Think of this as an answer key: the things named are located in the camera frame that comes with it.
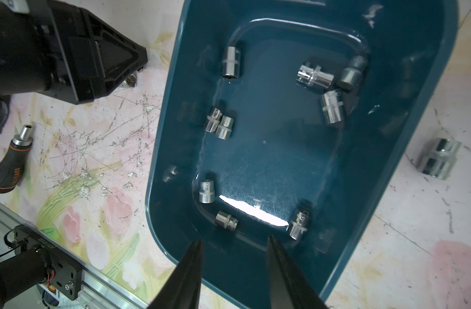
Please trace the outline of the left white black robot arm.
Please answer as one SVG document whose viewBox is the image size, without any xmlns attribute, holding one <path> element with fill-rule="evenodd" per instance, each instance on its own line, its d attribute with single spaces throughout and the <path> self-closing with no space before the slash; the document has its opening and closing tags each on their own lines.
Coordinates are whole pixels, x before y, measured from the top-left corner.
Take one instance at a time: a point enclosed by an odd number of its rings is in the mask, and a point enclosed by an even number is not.
<svg viewBox="0 0 471 309">
<path fill-rule="evenodd" d="M 0 1 L 0 132 L 14 94 L 85 104 L 110 95 L 147 61 L 144 47 L 84 8 Z"/>
</svg>

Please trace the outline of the small chrome socket gripped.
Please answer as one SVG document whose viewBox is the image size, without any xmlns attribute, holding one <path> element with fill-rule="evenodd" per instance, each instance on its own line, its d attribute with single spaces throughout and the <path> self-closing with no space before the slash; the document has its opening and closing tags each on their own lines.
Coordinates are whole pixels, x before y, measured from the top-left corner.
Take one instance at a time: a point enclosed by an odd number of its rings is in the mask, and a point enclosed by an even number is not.
<svg viewBox="0 0 471 309">
<path fill-rule="evenodd" d="M 216 136 L 221 140 L 228 140 L 232 133 L 234 119 L 228 116 L 222 116 L 222 119 L 217 127 Z"/>
</svg>

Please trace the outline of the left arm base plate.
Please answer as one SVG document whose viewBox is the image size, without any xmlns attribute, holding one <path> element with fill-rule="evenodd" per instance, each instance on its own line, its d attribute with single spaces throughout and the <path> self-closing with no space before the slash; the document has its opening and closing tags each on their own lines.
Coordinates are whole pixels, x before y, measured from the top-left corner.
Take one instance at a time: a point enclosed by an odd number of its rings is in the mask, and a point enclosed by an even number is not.
<svg viewBox="0 0 471 309">
<path fill-rule="evenodd" d="M 82 283 L 82 265 L 29 227 L 13 229 L 14 257 L 3 262 L 2 278 L 12 299 L 36 284 L 53 287 L 74 301 Z"/>
</svg>

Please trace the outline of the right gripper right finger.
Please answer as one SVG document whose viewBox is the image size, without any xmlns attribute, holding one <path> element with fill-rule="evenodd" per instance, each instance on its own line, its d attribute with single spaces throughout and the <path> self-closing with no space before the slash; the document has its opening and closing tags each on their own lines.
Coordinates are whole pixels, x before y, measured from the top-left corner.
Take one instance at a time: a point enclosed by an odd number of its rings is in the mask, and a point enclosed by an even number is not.
<svg viewBox="0 0 471 309">
<path fill-rule="evenodd" d="M 281 242 L 268 237 L 267 269 L 272 308 L 326 308 Z"/>
</svg>

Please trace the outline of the aluminium mounting rail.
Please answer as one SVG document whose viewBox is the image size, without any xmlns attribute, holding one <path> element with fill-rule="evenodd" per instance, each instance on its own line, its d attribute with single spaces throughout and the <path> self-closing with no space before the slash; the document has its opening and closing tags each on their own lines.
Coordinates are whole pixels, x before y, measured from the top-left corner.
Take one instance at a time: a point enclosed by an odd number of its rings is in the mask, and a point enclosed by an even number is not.
<svg viewBox="0 0 471 309">
<path fill-rule="evenodd" d="M 0 203 L 0 308 L 147 308 Z"/>
</svg>

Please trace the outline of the teal plastic storage tray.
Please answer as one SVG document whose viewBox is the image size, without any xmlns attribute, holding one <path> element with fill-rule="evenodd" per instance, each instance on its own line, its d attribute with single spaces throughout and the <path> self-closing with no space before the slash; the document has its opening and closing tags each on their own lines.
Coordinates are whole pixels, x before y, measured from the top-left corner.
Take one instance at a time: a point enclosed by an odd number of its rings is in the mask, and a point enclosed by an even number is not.
<svg viewBox="0 0 471 309">
<path fill-rule="evenodd" d="M 177 263 L 203 242 L 203 282 L 235 305 L 269 308 L 267 239 L 277 238 L 323 299 L 359 243 L 448 63 L 456 1 L 185 1 L 147 187 L 151 234 Z M 228 46 L 238 79 L 224 79 Z M 368 59 L 351 92 L 349 61 Z M 296 81 L 303 63 L 335 76 L 328 90 Z M 319 102 L 341 90 L 346 118 Z M 212 107 L 234 119 L 228 140 L 205 131 Z M 199 202 L 203 180 L 215 201 Z M 299 242 L 287 233 L 310 213 Z M 239 220 L 216 225 L 219 211 Z"/>
</svg>

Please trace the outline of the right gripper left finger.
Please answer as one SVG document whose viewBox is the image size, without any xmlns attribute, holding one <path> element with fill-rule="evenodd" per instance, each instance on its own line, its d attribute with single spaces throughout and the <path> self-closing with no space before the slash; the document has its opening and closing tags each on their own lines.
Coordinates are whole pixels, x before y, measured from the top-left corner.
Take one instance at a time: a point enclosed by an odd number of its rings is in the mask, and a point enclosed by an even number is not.
<svg viewBox="0 0 471 309">
<path fill-rule="evenodd" d="M 192 242 L 158 295 L 147 307 L 198 308 L 202 284 L 203 242 Z"/>
</svg>

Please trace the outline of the chrome socket in tray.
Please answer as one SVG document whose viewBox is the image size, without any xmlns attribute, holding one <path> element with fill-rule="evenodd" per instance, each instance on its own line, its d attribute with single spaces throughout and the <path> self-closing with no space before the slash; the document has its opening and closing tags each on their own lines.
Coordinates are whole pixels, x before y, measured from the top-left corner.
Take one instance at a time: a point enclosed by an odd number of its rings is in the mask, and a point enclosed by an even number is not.
<svg viewBox="0 0 471 309">
<path fill-rule="evenodd" d="M 322 71 L 321 66 L 313 67 L 311 63 L 303 63 L 297 72 L 296 81 L 302 86 L 320 90 L 328 90 L 335 76 Z"/>
<path fill-rule="evenodd" d="M 346 68 L 341 72 L 337 80 L 337 86 L 347 92 L 353 91 L 363 81 L 363 75 L 367 65 L 367 58 L 361 55 L 353 57 Z"/>
<path fill-rule="evenodd" d="M 241 66 L 241 51 L 235 46 L 228 46 L 221 62 L 221 75 L 224 79 L 238 79 Z"/>
<path fill-rule="evenodd" d="M 234 232 L 238 227 L 239 220 L 233 217 L 231 214 L 219 211 L 215 217 L 215 223 L 225 230 Z"/>
<path fill-rule="evenodd" d="M 222 111 L 216 107 L 212 107 L 210 112 L 207 114 L 205 123 L 203 125 L 205 131 L 208 133 L 215 133 L 222 117 Z"/>
<path fill-rule="evenodd" d="M 199 187 L 199 202 L 210 204 L 215 201 L 215 187 L 213 180 L 203 180 Z"/>
<path fill-rule="evenodd" d="M 330 90 L 320 96 L 319 102 L 327 125 L 342 122 L 346 118 L 341 90 Z"/>
<path fill-rule="evenodd" d="M 308 230 L 310 213 L 304 209 L 298 209 L 289 222 L 287 233 L 294 241 L 299 242 Z"/>
</svg>

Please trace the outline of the large chrome socket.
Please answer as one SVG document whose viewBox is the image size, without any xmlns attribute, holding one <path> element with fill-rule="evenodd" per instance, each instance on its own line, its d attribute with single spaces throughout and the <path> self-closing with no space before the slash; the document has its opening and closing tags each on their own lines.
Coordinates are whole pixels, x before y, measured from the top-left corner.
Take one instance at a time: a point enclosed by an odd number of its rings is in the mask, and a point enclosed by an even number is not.
<svg viewBox="0 0 471 309">
<path fill-rule="evenodd" d="M 447 180 L 457 163 L 457 153 L 462 143 L 454 139 L 436 138 L 428 144 L 417 170 L 439 180 Z"/>
</svg>

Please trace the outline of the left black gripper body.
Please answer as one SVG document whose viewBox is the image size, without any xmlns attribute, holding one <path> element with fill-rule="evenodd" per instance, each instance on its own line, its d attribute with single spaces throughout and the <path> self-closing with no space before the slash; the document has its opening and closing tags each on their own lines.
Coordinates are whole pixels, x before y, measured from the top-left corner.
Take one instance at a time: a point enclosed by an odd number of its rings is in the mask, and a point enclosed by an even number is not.
<svg viewBox="0 0 471 309">
<path fill-rule="evenodd" d="M 71 104 L 110 95 L 148 62 L 144 47 L 61 1 L 0 1 L 0 97 L 40 93 Z"/>
</svg>

